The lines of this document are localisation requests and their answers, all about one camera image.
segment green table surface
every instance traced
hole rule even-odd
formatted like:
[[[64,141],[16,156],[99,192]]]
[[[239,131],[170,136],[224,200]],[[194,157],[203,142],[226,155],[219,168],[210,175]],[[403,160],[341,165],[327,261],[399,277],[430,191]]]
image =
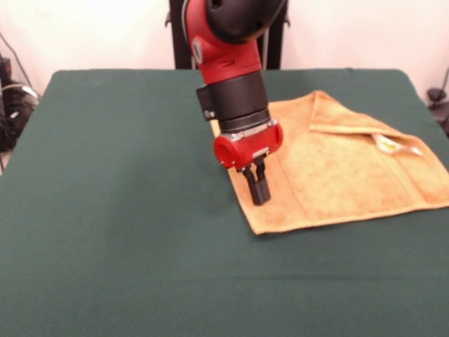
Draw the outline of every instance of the green table surface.
[[[268,72],[449,142],[395,70]],[[0,178],[0,336],[449,336],[449,209],[256,237],[193,71],[58,72]]]

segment black cable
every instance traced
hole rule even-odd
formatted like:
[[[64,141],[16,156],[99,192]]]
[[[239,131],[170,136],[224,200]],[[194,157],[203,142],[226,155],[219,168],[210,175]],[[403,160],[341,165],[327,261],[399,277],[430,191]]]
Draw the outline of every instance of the black cable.
[[[17,61],[17,63],[19,64],[19,68],[20,70],[22,70],[23,76],[25,76],[28,85],[32,88],[33,86],[31,85],[31,81],[29,80],[29,77],[27,75],[27,72],[25,71],[25,69],[23,69],[22,63],[19,60],[19,57],[17,55],[17,53],[15,52],[15,50],[13,49],[13,47],[11,47],[11,45],[7,42],[7,40],[5,39],[5,37],[3,36],[3,34],[0,32],[0,39],[5,43],[6,47],[8,47],[8,49],[11,51],[11,53],[14,55],[15,60]]]
[[[440,97],[438,100],[442,100],[443,99],[443,95],[444,95],[444,88],[448,85],[448,79],[449,79],[449,67],[446,70],[446,76],[444,78],[444,82],[443,85],[441,86],[441,92],[440,92]]]

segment cable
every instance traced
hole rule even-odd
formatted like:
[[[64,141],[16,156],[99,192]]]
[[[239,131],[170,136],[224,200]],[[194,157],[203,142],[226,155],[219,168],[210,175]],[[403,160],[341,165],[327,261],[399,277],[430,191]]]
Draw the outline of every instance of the cable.
[[[27,80],[28,85],[33,87],[31,85],[31,81],[29,80],[27,72],[23,69],[22,63],[20,62],[19,57],[17,56],[17,53],[15,52],[13,47],[11,47],[11,45],[7,42],[7,40],[5,39],[5,37],[3,36],[3,34],[1,32],[0,32],[0,39],[5,43],[6,47],[8,47],[8,49],[11,51],[11,53],[13,53],[14,58],[17,61],[17,63],[19,64],[19,68],[20,68],[20,70],[22,70],[23,76],[25,76],[25,79]]]
[[[19,88],[22,91],[24,91],[25,93],[33,96],[37,100],[41,100],[41,96],[33,88],[30,88],[29,86],[26,86],[26,85],[21,84],[21,83],[9,84],[9,85],[4,86],[3,88],[1,88],[1,91],[5,91],[5,90],[8,90],[8,89],[12,89],[12,88]]]
[[[444,95],[444,88],[448,85],[448,79],[449,79],[449,67],[446,70],[446,76],[444,78],[444,82],[443,85],[441,86],[441,92],[440,92],[440,97],[438,100],[442,100],[443,99],[443,95]]]

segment black cylindrical joint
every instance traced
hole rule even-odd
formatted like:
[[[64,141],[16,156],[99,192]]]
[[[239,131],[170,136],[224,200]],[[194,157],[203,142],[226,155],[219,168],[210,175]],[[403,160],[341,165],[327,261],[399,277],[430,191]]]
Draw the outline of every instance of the black cylindrical joint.
[[[206,18],[213,34],[228,44],[244,44],[272,25],[286,0],[206,0]]]
[[[268,121],[268,97],[261,71],[208,86],[222,132],[236,132]]]

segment small object on towel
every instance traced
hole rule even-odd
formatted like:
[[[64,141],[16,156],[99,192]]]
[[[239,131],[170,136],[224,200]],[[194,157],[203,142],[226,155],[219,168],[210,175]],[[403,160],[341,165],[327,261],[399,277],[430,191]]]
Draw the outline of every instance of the small object on towel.
[[[272,103],[270,111],[284,129],[283,147],[266,160],[271,200],[254,206],[245,178],[229,170],[255,234],[449,206],[448,170],[419,138],[322,91]]]
[[[399,144],[398,142],[395,142],[394,140],[391,140],[388,137],[385,137],[384,135],[381,135],[380,133],[374,133],[372,134],[372,137],[376,142],[376,145],[379,148],[379,150],[387,154],[395,154],[398,152],[409,152],[417,154],[418,156],[422,156],[422,152],[415,146],[413,147],[404,146],[402,144]]]

